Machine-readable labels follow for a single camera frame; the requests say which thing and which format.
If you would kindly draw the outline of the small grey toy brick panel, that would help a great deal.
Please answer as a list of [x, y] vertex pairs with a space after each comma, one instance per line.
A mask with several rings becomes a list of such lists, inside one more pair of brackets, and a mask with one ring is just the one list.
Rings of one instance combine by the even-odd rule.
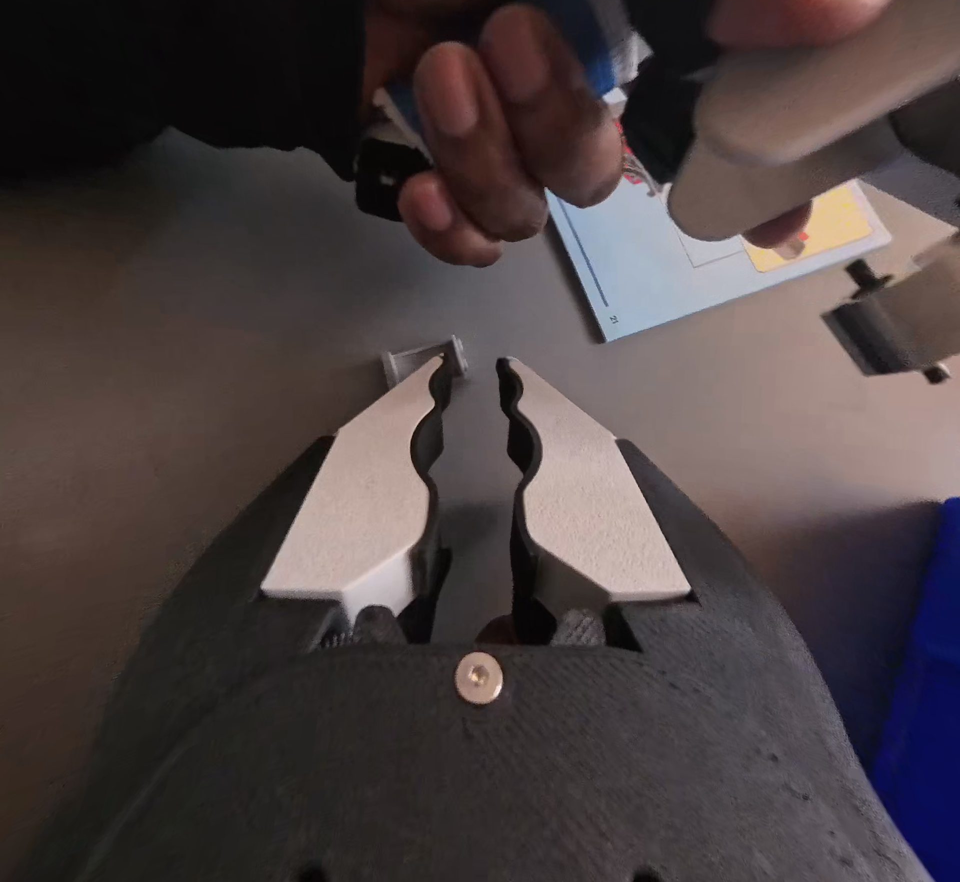
[[436, 357], [449, 360], [454, 377], [466, 377], [469, 364], [462, 340], [457, 336], [418, 346], [416, 348], [385, 351], [380, 360], [388, 390], [394, 389], [406, 378]]

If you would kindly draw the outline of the blue plastic bin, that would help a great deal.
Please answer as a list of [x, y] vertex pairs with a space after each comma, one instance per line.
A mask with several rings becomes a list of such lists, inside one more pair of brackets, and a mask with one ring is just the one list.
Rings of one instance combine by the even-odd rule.
[[959, 879], [959, 499], [944, 501], [870, 780], [937, 881]]

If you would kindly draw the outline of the toy brick instruction booklet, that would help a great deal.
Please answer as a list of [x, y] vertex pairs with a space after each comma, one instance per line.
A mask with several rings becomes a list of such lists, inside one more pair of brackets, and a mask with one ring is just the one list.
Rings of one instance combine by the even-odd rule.
[[742, 237], [696, 240], [667, 210], [669, 188], [630, 148], [616, 191], [589, 208], [548, 193], [551, 222], [609, 343], [876, 252], [892, 241], [860, 182], [814, 199], [801, 250]]

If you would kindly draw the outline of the person's left hand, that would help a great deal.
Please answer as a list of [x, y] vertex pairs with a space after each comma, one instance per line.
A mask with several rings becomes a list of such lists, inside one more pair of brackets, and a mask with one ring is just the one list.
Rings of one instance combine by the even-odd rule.
[[[546, 225], [546, 191], [588, 207], [622, 174], [605, 103], [546, 16], [506, 0], [366, 0], [362, 115], [411, 81], [434, 168], [412, 176], [398, 211], [414, 239], [453, 265], [483, 268]], [[707, 35], [734, 52], [827, 46], [892, 0], [716, 0]]]

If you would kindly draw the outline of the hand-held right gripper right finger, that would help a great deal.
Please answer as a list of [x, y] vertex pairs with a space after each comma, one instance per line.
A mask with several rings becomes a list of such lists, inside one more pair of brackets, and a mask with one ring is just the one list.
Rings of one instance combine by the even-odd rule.
[[496, 362], [513, 498], [514, 604], [551, 617], [690, 597], [681, 564], [618, 439], [514, 357]]

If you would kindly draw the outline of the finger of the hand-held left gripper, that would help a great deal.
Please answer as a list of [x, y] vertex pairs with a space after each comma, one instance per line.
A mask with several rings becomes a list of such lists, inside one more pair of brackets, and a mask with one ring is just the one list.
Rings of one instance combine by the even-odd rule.
[[698, 103], [698, 148], [732, 164], [881, 164], [888, 115], [958, 76], [959, 0], [891, 0], [831, 46], [725, 56]]
[[921, 161], [893, 128], [863, 128], [809, 155], [777, 163], [728, 156], [696, 136], [670, 186], [667, 208], [686, 236], [723, 241], [906, 159]]

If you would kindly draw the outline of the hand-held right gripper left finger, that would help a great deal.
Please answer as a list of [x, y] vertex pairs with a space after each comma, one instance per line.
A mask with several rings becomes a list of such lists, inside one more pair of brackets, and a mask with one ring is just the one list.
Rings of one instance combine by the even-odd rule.
[[452, 378], [450, 360], [433, 356], [336, 432], [261, 581], [266, 597], [400, 616], [430, 595], [439, 549], [429, 471]]

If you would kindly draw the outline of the grey black toy brick model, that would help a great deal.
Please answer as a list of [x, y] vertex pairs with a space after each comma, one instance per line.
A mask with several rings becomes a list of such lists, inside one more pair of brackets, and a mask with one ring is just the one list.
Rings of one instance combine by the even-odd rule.
[[959, 232], [920, 252], [913, 265], [895, 277], [862, 259], [847, 264], [855, 290], [822, 321], [862, 374], [918, 372], [940, 385], [952, 378], [947, 361], [959, 354]]

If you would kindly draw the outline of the grey desk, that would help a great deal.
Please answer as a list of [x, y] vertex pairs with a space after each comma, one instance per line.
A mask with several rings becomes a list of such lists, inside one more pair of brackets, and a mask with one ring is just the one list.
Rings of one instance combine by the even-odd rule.
[[461, 338], [434, 477], [435, 637], [509, 611], [513, 356], [704, 510], [802, 634], [867, 765], [937, 522], [958, 362], [861, 375], [821, 319], [839, 266], [601, 343], [554, 233], [443, 264], [315, 155], [169, 133], [121, 168], [2, 191], [2, 880], [71, 799], [114, 680], [198, 556], [385, 387]]

